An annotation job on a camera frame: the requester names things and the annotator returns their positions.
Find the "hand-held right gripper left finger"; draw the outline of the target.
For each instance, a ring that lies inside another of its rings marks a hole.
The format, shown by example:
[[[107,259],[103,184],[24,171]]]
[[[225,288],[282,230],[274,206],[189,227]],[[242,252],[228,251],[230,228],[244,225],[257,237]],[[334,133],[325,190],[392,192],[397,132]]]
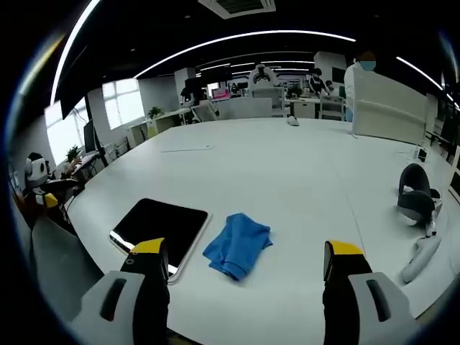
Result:
[[[120,270],[105,274],[82,298],[70,327],[80,344],[167,344],[170,303],[164,238],[142,241]]]

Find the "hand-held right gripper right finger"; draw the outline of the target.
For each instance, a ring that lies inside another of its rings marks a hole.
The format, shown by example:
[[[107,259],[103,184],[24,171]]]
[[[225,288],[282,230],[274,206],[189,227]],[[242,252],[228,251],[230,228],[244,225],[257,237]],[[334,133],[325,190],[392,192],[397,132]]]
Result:
[[[347,242],[324,246],[324,344],[413,344],[420,326],[409,300],[385,274],[372,271]]]

